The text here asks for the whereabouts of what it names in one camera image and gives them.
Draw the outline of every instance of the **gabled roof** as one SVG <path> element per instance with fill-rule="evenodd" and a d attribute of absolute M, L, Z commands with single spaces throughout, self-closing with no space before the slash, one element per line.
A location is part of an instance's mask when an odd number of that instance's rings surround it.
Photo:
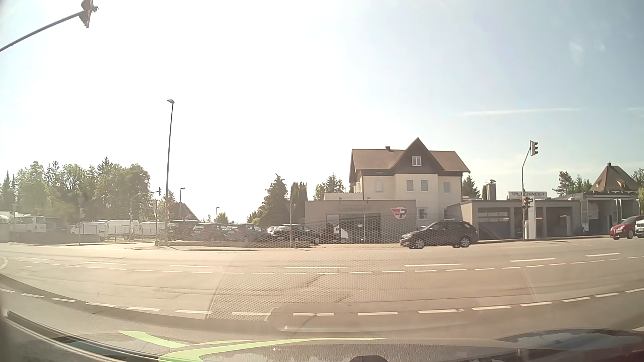
<path fill-rule="evenodd" d="M 419 138 L 416 138 L 406 149 L 352 149 L 350 179 L 360 170 L 393 168 L 406 159 L 406 154 L 411 148 L 423 149 L 430 161 L 435 160 L 442 171 L 470 172 L 456 152 L 430 151 Z"/>
<path fill-rule="evenodd" d="M 591 191 L 637 191 L 638 188 L 638 183 L 628 173 L 609 162 L 592 184 Z"/>

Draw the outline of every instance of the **sky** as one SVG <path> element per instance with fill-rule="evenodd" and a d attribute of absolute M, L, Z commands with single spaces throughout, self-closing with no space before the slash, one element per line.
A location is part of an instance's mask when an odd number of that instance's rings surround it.
<path fill-rule="evenodd" d="M 352 148 L 456 151 L 500 198 L 644 167 L 644 2 L 95 0 L 0 52 L 0 174 L 34 160 L 151 174 L 245 221 L 277 173 L 348 183 Z M 0 46 L 81 10 L 0 0 Z"/>

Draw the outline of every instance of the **road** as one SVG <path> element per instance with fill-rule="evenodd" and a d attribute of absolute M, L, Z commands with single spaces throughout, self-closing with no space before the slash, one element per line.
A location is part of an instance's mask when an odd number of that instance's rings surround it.
<path fill-rule="evenodd" d="M 0 273 L 11 280 L 1 281 L 0 298 L 8 308 L 60 328 L 87 328 L 61 318 L 76 313 L 95 318 L 92 328 L 115 330 L 134 323 L 128 328 L 166 335 L 180 320 L 216 321 L 269 334 L 472 338 L 644 326 L 644 242 L 638 239 L 467 249 L 322 245 L 255 250 L 2 244 Z M 106 309 L 127 312 L 129 320 Z M 161 316 L 174 319 L 156 323 Z"/>

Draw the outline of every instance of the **lamp post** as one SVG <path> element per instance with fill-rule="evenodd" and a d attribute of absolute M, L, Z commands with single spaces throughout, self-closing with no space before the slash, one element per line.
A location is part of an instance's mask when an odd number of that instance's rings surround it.
<path fill-rule="evenodd" d="M 175 110 L 175 102 L 172 99 L 168 99 L 168 102 L 172 103 L 172 108 L 170 108 L 170 131 L 168 132 L 167 136 L 167 167 L 166 167 L 166 202 L 165 205 L 168 205 L 168 198 L 170 194 L 170 190 L 168 189 L 168 181 L 170 177 L 170 140 L 172 139 L 172 113 Z M 170 217 L 169 214 L 167 214 L 168 210 L 166 210 L 166 217 L 164 217 L 164 220 L 166 221 L 166 226 L 164 230 L 166 230 L 166 241 L 167 241 L 167 219 Z"/>
<path fill-rule="evenodd" d="M 179 189 L 179 220 L 181 219 L 181 191 L 185 190 L 185 187 L 181 187 Z"/>

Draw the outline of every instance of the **traffic light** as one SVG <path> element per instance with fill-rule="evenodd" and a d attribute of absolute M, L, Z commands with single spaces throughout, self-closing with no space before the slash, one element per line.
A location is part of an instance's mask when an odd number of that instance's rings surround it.
<path fill-rule="evenodd" d="M 90 16 L 91 13 L 95 13 L 99 9 L 98 6 L 94 6 L 94 0 L 82 0 L 80 7 L 84 10 L 82 14 L 79 15 L 82 23 L 85 24 L 86 28 L 90 27 Z"/>
<path fill-rule="evenodd" d="M 538 144 L 539 144 L 539 142 L 530 141 L 530 155 L 531 155 L 531 156 L 534 156 L 534 155 L 536 155 L 537 153 L 539 153 L 539 151 L 537 151 L 537 149 L 538 149 L 539 147 L 537 147 L 537 146 L 536 146 L 536 145 L 538 145 Z"/>

